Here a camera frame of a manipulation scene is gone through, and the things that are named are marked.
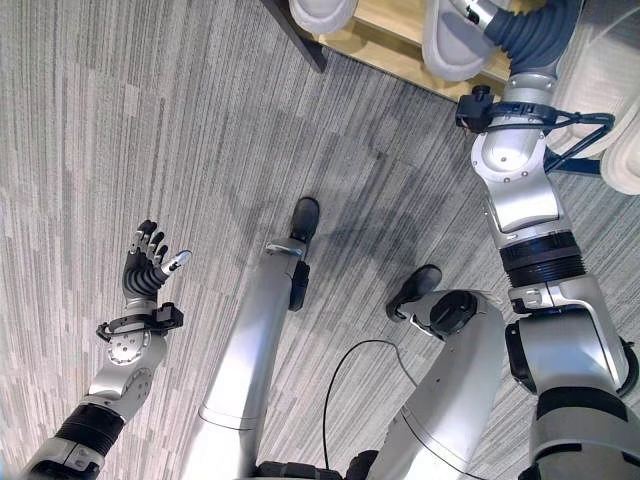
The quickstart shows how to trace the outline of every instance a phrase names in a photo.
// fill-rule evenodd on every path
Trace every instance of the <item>black bracket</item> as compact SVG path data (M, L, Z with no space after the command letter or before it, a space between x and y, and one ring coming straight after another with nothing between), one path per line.
M169 330L180 328L183 325L183 313L173 303L163 303L162 307L151 312L151 315L128 315L126 317L116 318L110 323L103 323L96 329L96 335L105 342L119 335L137 333L137 332L155 332L160 333L163 337L167 335ZM127 332L115 333L115 330L125 325L134 323L143 323L144 327Z

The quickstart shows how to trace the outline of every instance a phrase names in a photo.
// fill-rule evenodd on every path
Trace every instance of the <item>black rubber joint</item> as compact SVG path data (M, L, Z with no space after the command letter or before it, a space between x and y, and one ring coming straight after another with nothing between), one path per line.
M498 9L484 34L507 52L513 75L544 68L566 50L580 5L579 0L549 0L526 14Z
M56 437L84 445L105 457L123 427L124 420L114 412L97 405L80 405L65 420Z
M515 288L586 273L580 248L571 232L525 240L501 249L500 257Z

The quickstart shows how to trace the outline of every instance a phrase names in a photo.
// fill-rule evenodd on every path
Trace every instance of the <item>white padded object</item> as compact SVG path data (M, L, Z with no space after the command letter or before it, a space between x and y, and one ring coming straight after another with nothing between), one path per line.
M502 8L510 0L493 0ZM427 0L422 29L422 58L434 75L452 82L480 73L496 50L476 25L462 17L449 0Z
M291 15L311 33L332 33L345 27L358 0L289 0Z
M612 113L613 130L578 154L591 157L612 145L640 110L640 2L587 2L560 65L553 106L570 112ZM562 153L598 127L572 125L547 143Z
M607 148L600 162L605 182L627 195L640 195L640 113L620 138Z

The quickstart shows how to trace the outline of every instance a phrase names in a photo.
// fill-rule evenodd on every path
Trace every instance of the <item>robotic arm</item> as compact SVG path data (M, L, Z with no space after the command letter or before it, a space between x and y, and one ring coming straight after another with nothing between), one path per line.
M457 120L480 133L471 163L487 186L486 214L513 309L527 315L505 333L514 378L538 396L532 466L520 478L639 478L640 422L619 398L635 385L638 362L585 270L545 172L556 66L582 2L549 0L513 15L487 0L452 1L512 59L502 102L474 89Z
M158 290L191 257L182 251L168 261L157 224L143 222L135 233L122 275L126 316L102 324L97 334L109 343L104 367L89 391L26 465L25 480L93 480L124 425L147 399L153 374L167 350L168 330L182 326L173 304L157 308Z

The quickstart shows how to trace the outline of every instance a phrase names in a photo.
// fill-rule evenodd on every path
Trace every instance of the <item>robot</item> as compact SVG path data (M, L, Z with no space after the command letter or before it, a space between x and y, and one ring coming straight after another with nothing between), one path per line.
M616 334L546 175L613 123L611 115L550 107L558 62L582 2L549 0L527 15L489 0L452 2L512 61L501 101L476 87L461 98L456 121L478 133L471 164L487 187L485 215L512 284L513 310L522 317L505 329L487 295L434 291L440 271L431 265L417 270L386 312L438 338L443 349L391 422L380 451L355 457L344 480L473 478L466 471L491 411L505 344L513 377L537 396L530 467L519 480L638 479L640 420L621 400L637 382L638 361ZM601 127L562 155L547 150L546 133L578 122ZM315 200L302 198L289 236L265 247L195 416L182 480L343 479L328 465L256 466L278 341L287 310L304 303L305 257L319 214ZM163 262L166 247L158 248L162 234L151 237L155 229L150 221L140 225L127 254L126 316L98 328L109 343L104 368L23 478L95 479L145 401L165 337L182 325L174 305L157 307L157 291L190 257L183 251Z

